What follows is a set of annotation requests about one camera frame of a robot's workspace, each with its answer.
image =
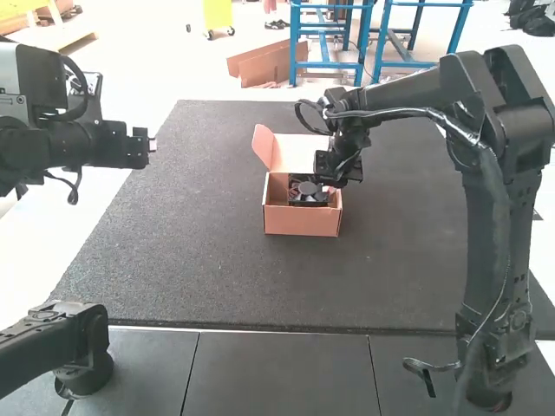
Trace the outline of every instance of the cardboard box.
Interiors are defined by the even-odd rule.
[[[268,168],[262,196],[264,232],[295,236],[337,237],[343,213],[341,190],[325,207],[289,206],[289,173],[312,174],[314,152],[328,150],[329,139],[309,134],[274,134],[256,125],[252,150]]]
[[[266,82],[289,80],[289,39],[227,58],[229,75],[241,80],[241,87],[256,87]],[[297,61],[307,61],[308,42],[297,44]]]

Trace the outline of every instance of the white floor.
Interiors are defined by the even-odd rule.
[[[286,30],[262,28],[259,3],[235,3],[237,34],[229,37],[222,32],[213,42],[206,41],[198,33],[201,30],[200,1],[160,0],[157,2],[159,8],[154,8],[152,2],[132,0],[84,0],[80,3],[85,13],[98,22],[101,37],[69,52],[83,69],[100,70],[105,75],[104,117],[149,127],[152,134],[178,99],[316,99],[326,83],[333,82],[306,81],[300,88],[277,90],[238,87],[238,81],[227,74],[227,56],[289,37]],[[288,16],[288,6],[281,3],[279,7],[282,16]],[[534,38],[520,31],[507,30],[507,20],[502,16],[507,7],[507,1],[477,2],[469,14],[459,50],[483,51],[503,44],[520,44],[548,92],[555,97],[550,54],[555,38]],[[372,18],[374,26],[380,22],[380,8],[381,3],[378,3]],[[414,12],[408,9],[394,10],[391,26],[409,27]],[[422,60],[436,60],[445,51],[457,13],[455,9],[430,9],[424,11],[416,43],[415,56]],[[192,34],[186,33],[185,23],[192,24]],[[356,31],[351,40],[356,40]],[[366,65],[369,70],[374,47],[375,44],[369,48]],[[346,56],[356,55],[354,48],[351,49],[347,54],[332,53],[332,56],[346,59]],[[316,45],[311,54],[317,56],[318,50]],[[157,163],[155,155],[152,163]],[[555,154],[544,172],[544,184],[536,204],[544,221],[534,222],[531,270],[553,300],[554,260],[550,242],[555,231]],[[13,198],[0,200],[0,328],[26,315],[30,307],[49,296],[128,174],[128,171],[86,169],[80,203],[75,207],[66,203],[67,186],[51,182],[32,188],[17,204]],[[540,346],[555,368],[555,345],[541,342]]]

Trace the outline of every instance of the black fan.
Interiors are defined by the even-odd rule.
[[[328,206],[329,194],[323,184],[315,183],[311,177],[289,177],[289,205],[291,206]]]

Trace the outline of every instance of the blue metal stand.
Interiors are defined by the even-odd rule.
[[[364,0],[364,4],[372,2],[373,0]],[[393,6],[408,6],[416,7],[415,20],[413,22],[412,29],[390,29],[389,28],[389,18],[391,16],[391,8]],[[418,34],[418,29],[420,27],[420,20],[422,17],[422,12],[424,7],[458,7],[460,8],[459,16],[454,25],[453,34],[451,36],[451,41],[447,48],[447,53],[452,54],[456,51],[459,44],[460,35],[465,26],[467,20],[468,11],[470,7],[473,6],[473,0],[462,0],[462,3],[426,3],[426,0],[418,0],[417,2],[403,2],[396,0],[385,0],[383,6],[382,23],[379,29],[370,29],[369,32],[378,33],[378,43],[375,50],[375,64],[374,73],[372,74],[372,83],[376,83],[380,80],[380,75],[382,74],[382,68],[431,68],[436,65],[436,62],[420,62],[415,61],[415,59],[410,54],[410,51],[415,48],[416,35]],[[361,31],[358,36],[358,45],[360,46],[364,40],[364,32]],[[397,37],[397,34],[410,35],[410,40],[407,47],[405,48],[402,41]],[[383,60],[383,50],[387,41],[396,49],[402,61],[384,61]]]
[[[348,0],[347,4],[301,4],[301,0],[291,0],[291,48],[290,48],[290,72],[289,83],[295,87],[297,85],[297,70],[299,68],[334,68],[334,69],[354,69],[355,86],[360,87],[362,74],[364,71],[364,58],[368,47],[370,18],[374,2],[365,2],[362,5],[354,5],[354,0]],[[316,10],[318,23],[301,23],[301,9]],[[347,10],[345,23],[325,22],[322,10]],[[362,9],[361,28],[359,35],[359,56],[357,62],[332,62],[328,51],[327,36],[337,35],[343,37],[343,50],[349,49],[350,26],[353,9]],[[322,50],[322,60],[313,62],[297,61],[297,43],[301,35],[318,35],[320,49]]]

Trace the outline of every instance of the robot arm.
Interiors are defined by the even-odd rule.
[[[318,110],[328,132],[307,126],[300,107]],[[456,337],[458,395],[497,412],[510,405],[515,374],[532,350],[528,294],[533,205],[555,137],[555,108],[517,46],[463,52],[438,67],[368,88],[331,88],[297,117],[333,135],[315,154],[328,185],[362,180],[361,150],[384,121],[427,117],[447,133],[447,150],[467,197],[467,285]]]
[[[0,399],[48,371],[62,397],[95,393],[114,368],[108,313],[93,303],[51,302],[0,333]]]
[[[148,164],[155,142],[146,128],[127,136],[125,123],[102,118],[101,74],[84,74],[67,56],[12,42],[0,42],[0,62],[0,197],[22,182],[42,185],[51,167],[80,173],[82,166]]]

